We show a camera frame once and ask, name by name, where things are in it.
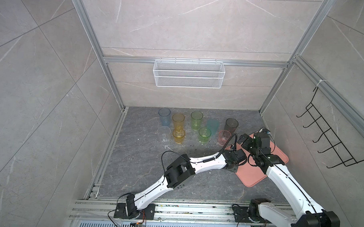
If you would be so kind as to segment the pink tray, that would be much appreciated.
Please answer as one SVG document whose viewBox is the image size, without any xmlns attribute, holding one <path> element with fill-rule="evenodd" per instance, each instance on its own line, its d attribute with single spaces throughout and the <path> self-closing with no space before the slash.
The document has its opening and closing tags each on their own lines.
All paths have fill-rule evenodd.
<svg viewBox="0 0 364 227">
<path fill-rule="evenodd" d="M 265 155 L 260 155 L 257 157 L 252 157 L 250 156 L 249 152 L 251 143 L 248 146 L 240 146 L 237 143 L 237 150 L 243 150 L 246 153 L 247 162 L 242 162 L 235 174 L 246 187 L 252 187 L 265 179 L 267 177 L 267 169 L 272 164 L 286 164 L 289 161 L 288 156 L 278 147 L 276 147 L 275 143 L 273 143 L 271 140 L 270 146 L 272 150 L 270 156 L 267 157 Z"/>
</svg>

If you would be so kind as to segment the tall green plastic cup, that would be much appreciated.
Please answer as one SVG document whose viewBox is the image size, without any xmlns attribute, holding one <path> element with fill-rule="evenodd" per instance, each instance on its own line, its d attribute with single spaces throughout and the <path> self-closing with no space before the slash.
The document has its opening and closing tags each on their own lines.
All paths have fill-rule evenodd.
<svg viewBox="0 0 364 227">
<path fill-rule="evenodd" d="M 193 111 L 191 113 L 191 128 L 195 131 L 201 128 L 202 120 L 203 120 L 203 113 L 201 111 Z"/>
</svg>

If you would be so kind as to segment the tall yellow plastic cup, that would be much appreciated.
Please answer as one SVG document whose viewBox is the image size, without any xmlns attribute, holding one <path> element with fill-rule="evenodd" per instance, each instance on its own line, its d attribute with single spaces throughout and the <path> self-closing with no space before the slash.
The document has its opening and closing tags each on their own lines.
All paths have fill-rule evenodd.
<svg viewBox="0 0 364 227">
<path fill-rule="evenodd" d="M 184 129 L 185 116 L 182 113 L 175 113 L 172 116 L 173 126 L 175 129 Z"/>
</svg>

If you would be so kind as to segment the clear plastic cup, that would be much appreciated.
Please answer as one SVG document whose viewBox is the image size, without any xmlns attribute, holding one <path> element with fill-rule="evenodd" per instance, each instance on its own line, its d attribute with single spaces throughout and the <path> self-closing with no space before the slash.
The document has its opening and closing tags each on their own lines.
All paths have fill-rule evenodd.
<svg viewBox="0 0 364 227">
<path fill-rule="evenodd" d="M 171 129 L 167 126 L 161 126 L 157 130 L 159 141 L 162 145 L 167 146 L 171 140 Z"/>
</svg>

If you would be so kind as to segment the blue plastic cup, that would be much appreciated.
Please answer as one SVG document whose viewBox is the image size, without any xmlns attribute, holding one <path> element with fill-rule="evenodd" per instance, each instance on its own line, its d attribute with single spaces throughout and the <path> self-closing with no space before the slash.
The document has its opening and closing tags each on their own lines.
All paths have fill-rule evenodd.
<svg viewBox="0 0 364 227">
<path fill-rule="evenodd" d="M 168 108 L 161 108 L 158 111 L 158 115 L 161 121 L 162 126 L 169 127 L 171 122 L 171 110 Z"/>
</svg>

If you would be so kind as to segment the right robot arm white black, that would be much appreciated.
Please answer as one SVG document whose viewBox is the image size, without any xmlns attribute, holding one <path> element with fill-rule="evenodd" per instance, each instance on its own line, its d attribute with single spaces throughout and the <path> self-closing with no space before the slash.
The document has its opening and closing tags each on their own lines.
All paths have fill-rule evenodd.
<svg viewBox="0 0 364 227">
<path fill-rule="evenodd" d="M 235 137 L 254 160 L 254 167 L 272 180 L 289 202 L 295 217 L 275 207 L 265 198 L 253 199 L 248 208 L 249 220 L 258 223 L 266 220 L 276 227 L 340 227 L 340 219 L 333 211 L 326 211 L 300 186 L 282 159 L 272 154 L 266 129 L 253 137 L 243 134 Z"/>
</svg>

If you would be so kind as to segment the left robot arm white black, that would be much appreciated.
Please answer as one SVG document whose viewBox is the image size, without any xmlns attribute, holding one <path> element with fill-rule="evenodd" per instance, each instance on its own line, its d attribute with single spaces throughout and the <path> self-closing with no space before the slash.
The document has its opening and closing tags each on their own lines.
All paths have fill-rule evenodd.
<svg viewBox="0 0 364 227">
<path fill-rule="evenodd" d="M 248 157 L 237 148 L 248 137 L 247 134 L 238 136 L 234 133 L 225 145 L 215 154 L 200 158 L 179 155 L 167 168 L 164 174 L 153 185 L 144 191 L 133 194 L 126 193 L 125 203 L 117 203 L 116 208 L 108 212 L 109 218 L 135 219 L 156 199 L 165 193 L 185 186 L 195 175 L 211 170 L 228 170 L 237 172 Z"/>
</svg>

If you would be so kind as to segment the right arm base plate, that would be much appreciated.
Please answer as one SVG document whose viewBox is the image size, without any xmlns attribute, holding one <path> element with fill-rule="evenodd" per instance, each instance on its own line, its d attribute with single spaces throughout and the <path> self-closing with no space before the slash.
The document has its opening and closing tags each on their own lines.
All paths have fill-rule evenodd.
<svg viewBox="0 0 364 227">
<path fill-rule="evenodd" d="M 253 215 L 250 213 L 249 206 L 239 206 L 234 204 L 232 207 L 234 220 L 237 223 L 254 223 L 254 224 L 271 224 L 268 220 L 263 219 L 262 217 Z"/>
</svg>

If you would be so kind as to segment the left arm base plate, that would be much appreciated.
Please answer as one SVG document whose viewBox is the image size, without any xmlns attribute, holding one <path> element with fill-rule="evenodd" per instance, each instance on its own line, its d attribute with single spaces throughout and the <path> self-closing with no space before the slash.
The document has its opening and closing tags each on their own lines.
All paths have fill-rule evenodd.
<svg viewBox="0 0 364 227">
<path fill-rule="evenodd" d="M 143 210 L 137 210 L 133 207 L 127 207 L 125 203 L 117 204 L 114 214 L 111 215 L 113 218 L 121 218 L 121 219 L 146 219 L 153 220 L 155 214 L 155 204 L 148 205 Z"/>
</svg>

